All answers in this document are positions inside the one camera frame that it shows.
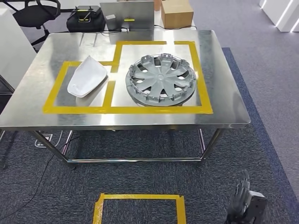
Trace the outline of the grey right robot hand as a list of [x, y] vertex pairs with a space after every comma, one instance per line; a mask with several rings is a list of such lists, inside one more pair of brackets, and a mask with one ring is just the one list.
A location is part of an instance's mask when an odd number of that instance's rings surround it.
[[248, 208], [250, 181], [248, 170], [241, 171], [236, 191], [227, 208], [227, 219], [224, 224], [245, 224], [244, 214]]

